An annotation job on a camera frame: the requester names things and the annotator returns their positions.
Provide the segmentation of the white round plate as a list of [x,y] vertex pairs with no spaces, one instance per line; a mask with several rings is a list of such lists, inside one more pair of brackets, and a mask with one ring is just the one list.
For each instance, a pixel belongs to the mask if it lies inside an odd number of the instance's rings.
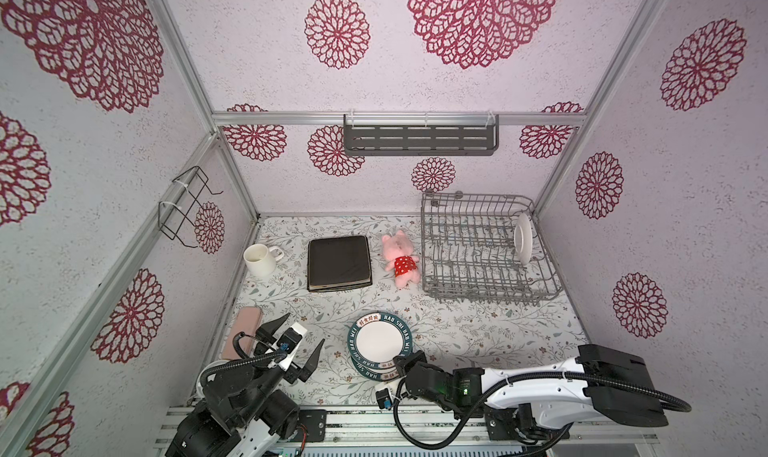
[[523,266],[527,266],[533,253],[533,229],[527,213],[521,213],[517,218],[514,229],[514,246],[517,259]]
[[399,377],[393,359],[402,353],[402,345],[364,344],[359,346],[347,343],[347,347],[350,351],[351,363],[361,376],[380,382]]
[[395,357],[413,352],[413,336],[408,324],[397,315],[372,312],[352,323],[347,348],[355,363],[383,371],[395,366]]

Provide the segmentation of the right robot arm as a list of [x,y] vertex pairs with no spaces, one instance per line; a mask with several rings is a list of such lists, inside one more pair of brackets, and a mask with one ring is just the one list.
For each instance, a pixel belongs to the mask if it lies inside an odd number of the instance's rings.
[[629,427],[665,427],[665,402],[656,396],[645,361],[586,344],[577,356],[526,369],[463,368],[445,371],[423,352],[396,360],[399,379],[376,393],[382,409],[411,398],[458,420],[497,421],[519,441],[534,442],[567,424],[607,418]]

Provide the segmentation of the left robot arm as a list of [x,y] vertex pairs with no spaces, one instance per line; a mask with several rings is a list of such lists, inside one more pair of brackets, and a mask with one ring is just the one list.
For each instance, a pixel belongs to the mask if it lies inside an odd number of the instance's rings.
[[277,331],[289,316],[240,331],[232,339],[237,358],[210,365],[198,376],[201,400],[180,422],[167,456],[282,456],[280,442],[295,442],[292,456],[325,438],[327,412],[303,410],[278,386],[307,382],[320,364],[321,340],[302,365],[295,362],[307,329],[300,323]]

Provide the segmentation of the white mug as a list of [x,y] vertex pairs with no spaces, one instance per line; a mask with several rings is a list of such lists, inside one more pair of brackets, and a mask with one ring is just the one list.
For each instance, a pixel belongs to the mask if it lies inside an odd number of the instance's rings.
[[285,257],[285,252],[278,246],[253,244],[243,252],[243,260],[250,274],[263,280],[269,277],[277,268],[277,264]]

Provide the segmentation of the pink plush pig toy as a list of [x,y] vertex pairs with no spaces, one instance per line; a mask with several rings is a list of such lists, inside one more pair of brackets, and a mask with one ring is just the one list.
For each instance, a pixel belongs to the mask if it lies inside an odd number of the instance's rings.
[[415,255],[414,245],[405,232],[398,230],[394,235],[383,235],[381,241],[381,255],[386,261],[385,270],[393,272],[395,287],[403,290],[410,283],[419,284],[419,257]]

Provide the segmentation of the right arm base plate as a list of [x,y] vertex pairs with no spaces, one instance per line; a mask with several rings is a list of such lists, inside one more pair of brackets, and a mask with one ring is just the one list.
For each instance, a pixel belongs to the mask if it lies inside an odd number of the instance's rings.
[[484,421],[490,441],[515,441],[528,446],[543,445],[560,429],[547,429],[537,424],[529,411],[520,408],[486,409]]

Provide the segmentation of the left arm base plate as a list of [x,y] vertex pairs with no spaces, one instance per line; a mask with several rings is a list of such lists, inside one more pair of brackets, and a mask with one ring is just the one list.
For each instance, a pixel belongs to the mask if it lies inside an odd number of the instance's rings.
[[302,409],[298,413],[297,426],[289,442],[319,443],[325,441],[328,411],[326,409]]

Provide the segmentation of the aluminium mounting rail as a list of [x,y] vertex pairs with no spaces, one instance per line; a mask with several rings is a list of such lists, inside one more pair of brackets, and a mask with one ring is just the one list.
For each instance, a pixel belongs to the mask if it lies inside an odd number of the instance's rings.
[[[332,447],[406,447],[411,444],[396,428],[392,413],[376,406],[328,406],[326,436],[324,442],[308,443],[309,450]],[[150,443],[150,453],[161,455],[173,439],[178,425],[192,411],[190,407],[170,407],[159,433]],[[409,435],[427,443],[447,438],[458,421],[451,413],[426,404],[405,405],[399,411],[400,421]],[[562,445],[576,444],[648,444],[657,445],[660,440],[654,430],[620,426],[604,418],[593,422],[574,424]],[[488,438],[482,418],[470,420],[461,434],[450,445],[495,446],[508,448],[512,441],[495,441]]]

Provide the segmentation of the grey wall shelf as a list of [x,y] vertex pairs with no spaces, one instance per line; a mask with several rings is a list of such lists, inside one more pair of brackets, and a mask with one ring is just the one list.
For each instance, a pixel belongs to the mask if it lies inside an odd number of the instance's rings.
[[480,123],[364,124],[344,115],[343,150],[357,157],[485,157],[499,147],[498,116]]

